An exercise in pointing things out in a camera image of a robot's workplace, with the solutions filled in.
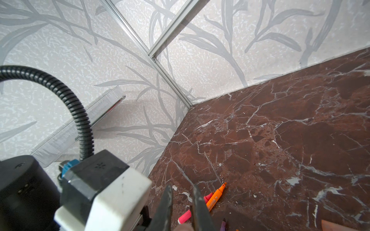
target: pink marker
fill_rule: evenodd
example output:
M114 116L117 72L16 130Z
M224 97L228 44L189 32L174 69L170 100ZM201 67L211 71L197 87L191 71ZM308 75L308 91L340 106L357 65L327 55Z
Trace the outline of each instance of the pink marker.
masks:
M203 197L204 198L204 201L207 203L212 196L213 196L213 193L210 193L210 194L204 196ZM179 217L179 219L177 219L177 222L179 224L183 224L187 220L189 220L189 218L191 218L191 212L190 212L190 210L186 211L181 217Z

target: clear plastic shelf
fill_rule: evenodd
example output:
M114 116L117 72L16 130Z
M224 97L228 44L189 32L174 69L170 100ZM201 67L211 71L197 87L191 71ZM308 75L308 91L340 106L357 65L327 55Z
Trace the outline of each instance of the clear plastic shelf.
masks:
M94 126L106 116L115 106L125 99L125 94L119 86L105 91L96 100L85 107ZM78 141L77 127L70 119L53 132L48 138L31 150L33 155L42 167L47 167L58 159L68 148Z

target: blue connector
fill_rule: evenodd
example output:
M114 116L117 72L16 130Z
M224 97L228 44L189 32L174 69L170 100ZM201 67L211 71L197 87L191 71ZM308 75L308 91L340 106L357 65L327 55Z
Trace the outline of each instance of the blue connector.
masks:
M79 164L80 161L77 160L77 159L74 159L74 160L71 160L69 161L68 163L66 163L64 166L63 166L63 169L62 169L62 178L64 177L64 174L73 166L75 166L76 164Z

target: textured wallpaper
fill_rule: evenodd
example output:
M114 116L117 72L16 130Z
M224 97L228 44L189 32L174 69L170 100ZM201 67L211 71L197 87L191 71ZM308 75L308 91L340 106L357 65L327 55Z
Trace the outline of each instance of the textured wallpaper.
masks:
M145 43L174 17L176 0L115 0ZM368 0L209 0L160 54L201 102L370 46Z
M0 1L0 63L44 70L88 105L119 85L126 99L94 127L95 149L108 149L148 175L187 109L146 62L99 1ZM71 118L46 88L0 85L0 159L30 154ZM78 146L58 159L78 157ZM57 174L57 163L47 168Z

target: red marble floor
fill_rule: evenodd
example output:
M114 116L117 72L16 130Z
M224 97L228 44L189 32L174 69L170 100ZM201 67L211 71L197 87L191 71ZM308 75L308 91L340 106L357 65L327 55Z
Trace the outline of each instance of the red marble floor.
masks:
M369 116L369 48L200 103L150 173L149 210L175 185L174 228L192 185L226 181L217 229L369 229Z

